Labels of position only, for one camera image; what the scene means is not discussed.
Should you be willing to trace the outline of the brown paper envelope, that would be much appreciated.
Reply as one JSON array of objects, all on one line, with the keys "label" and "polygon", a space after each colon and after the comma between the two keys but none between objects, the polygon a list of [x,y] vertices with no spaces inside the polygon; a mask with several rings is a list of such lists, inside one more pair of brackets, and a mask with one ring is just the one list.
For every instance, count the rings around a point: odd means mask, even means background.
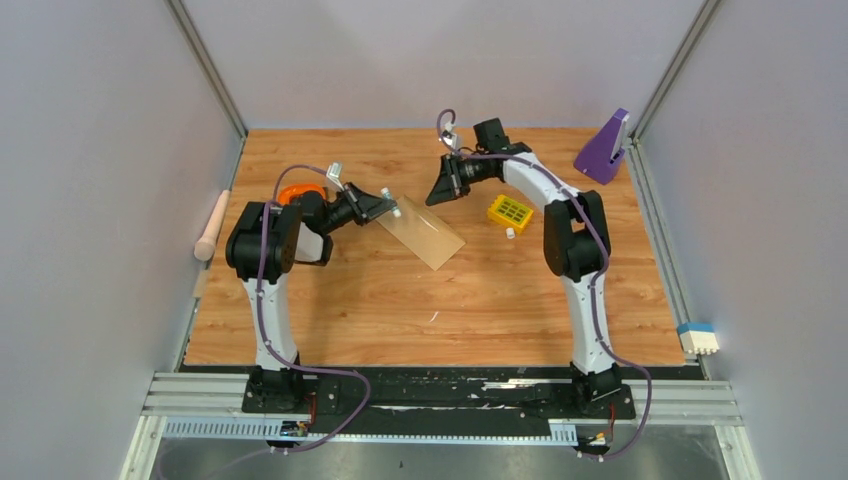
[{"label": "brown paper envelope", "polygon": [[396,208],[399,217],[387,213],[377,222],[433,271],[466,245],[450,225],[409,197],[398,198]]}]

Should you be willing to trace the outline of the white green glue stick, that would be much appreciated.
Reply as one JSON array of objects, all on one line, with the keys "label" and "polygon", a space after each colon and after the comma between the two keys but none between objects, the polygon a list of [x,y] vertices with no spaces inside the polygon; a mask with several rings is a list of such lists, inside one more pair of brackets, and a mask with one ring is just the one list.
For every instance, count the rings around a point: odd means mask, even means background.
[{"label": "white green glue stick", "polygon": [[390,212],[394,218],[400,218],[402,216],[402,211],[398,207],[397,201],[391,194],[388,187],[383,187],[380,190],[380,193],[384,200],[386,200],[390,205]]}]

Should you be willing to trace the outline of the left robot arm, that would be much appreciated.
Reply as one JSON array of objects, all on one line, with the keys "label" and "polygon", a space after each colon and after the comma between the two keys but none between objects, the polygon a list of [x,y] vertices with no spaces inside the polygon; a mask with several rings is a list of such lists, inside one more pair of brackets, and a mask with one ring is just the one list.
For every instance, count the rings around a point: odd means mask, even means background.
[{"label": "left robot arm", "polygon": [[287,187],[271,202],[249,202],[225,248],[225,259],[243,282],[253,315],[257,350],[246,389],[249,400],[271,402],[283,413],[306,400],[288,304],[288,277],[296,264],[325,266],[331,234],[354,223],[364,226],[397,209],[385,194],[367,193],[351,182],[333,198],[325,188]]}]

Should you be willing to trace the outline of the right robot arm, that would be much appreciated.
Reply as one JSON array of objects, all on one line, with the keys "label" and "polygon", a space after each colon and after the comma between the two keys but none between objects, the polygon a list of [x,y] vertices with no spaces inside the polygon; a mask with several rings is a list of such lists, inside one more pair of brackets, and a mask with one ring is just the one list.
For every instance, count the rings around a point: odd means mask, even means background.
[{"label": "right robot arm", "polygon": [[513,143],[499,119],[478,123],[472,152],[463,150],[453,124],[454,111],[436,120],[439,142],[447,148],[425,203],[434,206],[469,195],[474,183],[498,179],[518,190],[543,220],[543,253],[549,270],[563,284],[572,323],[571,403],[584,417],[596,417],[622,388],[621,374],[606,341],[605,273],[610,236],[603,200],[560,179],[522,142]]}]

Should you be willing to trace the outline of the yellow toy window brick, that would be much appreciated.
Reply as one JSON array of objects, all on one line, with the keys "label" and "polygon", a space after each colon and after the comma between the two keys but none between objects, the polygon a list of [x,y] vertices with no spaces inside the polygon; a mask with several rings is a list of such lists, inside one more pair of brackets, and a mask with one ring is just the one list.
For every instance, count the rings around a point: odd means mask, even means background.
[{"label": "yellow toy window brick", "polygon": [[512,197],[499,194],[488,206],[486,214],[489,220],[520,235],[531,222],[534,210]]}]

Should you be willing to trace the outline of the orange toy track loop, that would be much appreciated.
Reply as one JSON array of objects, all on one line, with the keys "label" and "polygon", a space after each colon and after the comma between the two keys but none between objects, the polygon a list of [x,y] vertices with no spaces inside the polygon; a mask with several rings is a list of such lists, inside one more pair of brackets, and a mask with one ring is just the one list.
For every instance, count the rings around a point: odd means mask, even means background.
[{"label": "orange toy track loop", "polygon": [[315,183],[300,183],[283,187],[276,194],[275,200],[281,205],[291,204],[295,199],[308,193],[315,193],[323,200],[327,199],[327,189],[324,186]]}]

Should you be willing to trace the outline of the purple plastic stand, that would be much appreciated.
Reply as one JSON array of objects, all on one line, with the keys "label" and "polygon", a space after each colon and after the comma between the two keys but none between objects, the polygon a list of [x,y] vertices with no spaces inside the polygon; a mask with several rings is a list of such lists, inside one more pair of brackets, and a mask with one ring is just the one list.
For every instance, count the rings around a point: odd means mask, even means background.
[{"label": "purple plastic stand", "polygon": [[574,168],[601,184],[611,183],[623,163],[623,142],[630,112],[619,108],[583,146],[573,162]]}]

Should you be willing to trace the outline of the wooden rolling pin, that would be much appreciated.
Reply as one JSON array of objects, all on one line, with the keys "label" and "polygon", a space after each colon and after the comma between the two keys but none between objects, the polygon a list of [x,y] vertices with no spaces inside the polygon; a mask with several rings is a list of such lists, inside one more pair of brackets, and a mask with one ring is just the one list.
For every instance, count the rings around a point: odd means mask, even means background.
[{"label": "wooden rolling pin", "polygon": [[194,244],[193,254],[198,261],[206,262],[214,256],[230,196],[230,190],[223,190],[220,193],[203,232]]}]

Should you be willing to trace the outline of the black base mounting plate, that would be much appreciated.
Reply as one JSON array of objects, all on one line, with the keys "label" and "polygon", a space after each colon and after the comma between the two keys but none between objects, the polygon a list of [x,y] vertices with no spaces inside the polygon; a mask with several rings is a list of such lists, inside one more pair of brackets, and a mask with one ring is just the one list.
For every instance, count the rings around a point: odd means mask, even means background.
[{"label": "black base mounting plate", "polygon": [[574,378],[571,367],[364,367],[303,373],[305,396],[291,408],[249,400],[247,380],[241,410],[300,416],[316,433],[543,435],[551,420],[605,428],[636,418],[628,386],[585,403]]}]

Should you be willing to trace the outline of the white blue toy brick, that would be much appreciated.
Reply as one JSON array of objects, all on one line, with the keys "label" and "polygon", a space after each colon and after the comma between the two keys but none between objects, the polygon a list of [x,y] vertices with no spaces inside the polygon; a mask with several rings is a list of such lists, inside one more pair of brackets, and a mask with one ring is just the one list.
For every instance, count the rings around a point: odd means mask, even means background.
[{"label": "white blue toy brick", "polygon": [[681,347],[687,354],[712,355],[720,350],[711,324],[687,322],[676,329]]}]

